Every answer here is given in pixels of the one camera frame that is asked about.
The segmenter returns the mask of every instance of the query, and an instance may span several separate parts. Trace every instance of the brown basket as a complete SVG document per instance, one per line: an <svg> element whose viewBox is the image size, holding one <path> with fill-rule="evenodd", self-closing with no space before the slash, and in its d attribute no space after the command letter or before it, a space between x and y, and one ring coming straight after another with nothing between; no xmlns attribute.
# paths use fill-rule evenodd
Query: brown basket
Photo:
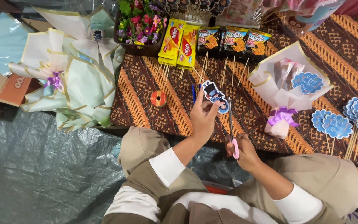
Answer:
<svg viewBox="0 0 358 224"><path fill-rule="evenodd" d="M118 26L120 24L121 12L117 12L117 17L115 18L115 26L114 26L114 41L122 46L128 53L132 55L146 56L146 57L158 57L158 53L160 52L162 39L165 36L165 32L167 31L167 27L162 31L158 42L154 45L139 45L139 44L131 44L131 43L121 43L118 40Z"/></svg>

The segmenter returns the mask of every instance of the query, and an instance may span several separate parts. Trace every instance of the table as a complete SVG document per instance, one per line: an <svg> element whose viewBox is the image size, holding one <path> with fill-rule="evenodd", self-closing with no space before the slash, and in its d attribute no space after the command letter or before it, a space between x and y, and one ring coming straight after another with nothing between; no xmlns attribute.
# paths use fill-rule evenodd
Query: table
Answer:
<svg viewBox="0 0 358 224"><path fill-rule="evenodd" d="M290 127L287 138L278 139L264 133L271 107L252 89L251 83L243 78L237 83L244 64L234 64L234 85L231 86L233 62L228 61L226 77L222 80L224 61L208 60L204 79L224 83L222 92L231 97L235 135L249 134L256 149L286 154L327 153L325 135L311 123L315 110L326 109L340 114L349 99L358 96L358 17L332 15L319 28L301 38L289 38L282 33L279 21L261 27L271 33L266 55L269 56L299 41L305 54L330 78L334 88L313 102L313 109L304 110L293 116L298 127ZM196 57L196 69L201 71L203 57ZM251 64L250 71L256 64ZM115 101L111 110L114 125L148 127L169 134L190 136L192 126L189 112L192 109L191 84L198 83L194 71L186 71L179 78L180 70L171 67L165 82L162 72L156 73L157 59L126 54ZM158 108L151 104L150 96L162 90L167 95L167 106ZM228 114L216 118L215 130L210 140L224 141L229 132ZM334 155L344 157L348 138L335 140ZM354 162L358 166L358 155Z"/></svg>

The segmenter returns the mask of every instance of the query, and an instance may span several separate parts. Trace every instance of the logo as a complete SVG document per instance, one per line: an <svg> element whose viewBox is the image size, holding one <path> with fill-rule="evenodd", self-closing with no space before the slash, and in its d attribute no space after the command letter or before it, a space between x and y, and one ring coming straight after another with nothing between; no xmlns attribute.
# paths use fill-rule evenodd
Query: logo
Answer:
<svg viewBox="0 0 358 224"><path fill-rule="evenodd" d="M176 44L179 43L179 30L176 27L171 27L171 30L169 31L169 33L171 34L171 38L173 40L173 42L175 42Z"/></svg>
<svg viewBox="0 0 358 224"><path fill-rule="evenodd" d="M22 83L24 82L25 79L26 79L26 77L24 77L24 76L18 77L15 82L15 88L20 89L22 87Z"/></svg>
<svg viewBox="0 0 358 224"><path fill-rule="evenodd" d="M190 56L191 55L191 46L190 43L188 43L188 41L186 39L182 40L182 51L186 56Z"/></svg>

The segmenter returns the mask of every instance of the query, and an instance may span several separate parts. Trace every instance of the khaki pants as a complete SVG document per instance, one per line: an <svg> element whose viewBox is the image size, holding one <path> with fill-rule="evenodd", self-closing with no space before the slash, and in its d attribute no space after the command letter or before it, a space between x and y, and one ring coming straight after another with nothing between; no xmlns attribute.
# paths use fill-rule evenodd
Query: khaki pants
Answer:
<svg viewBox="0 0 358 224"><path fill-rule="evenodd" d="M168 141L157 131L131 127L122 138L118 161L125 176L143 162L169 149ZM302 154L276 159L273 167L288 180L328 203L339 217L358 208L358 170L349 160L324 154ZM186 168L160 198L163 218L170 206L192 191L207 192L201 180ZM278 223L287 223L265 189L254 178L231 190L228 195L240 197L253 207L269 214Z"/></svg>

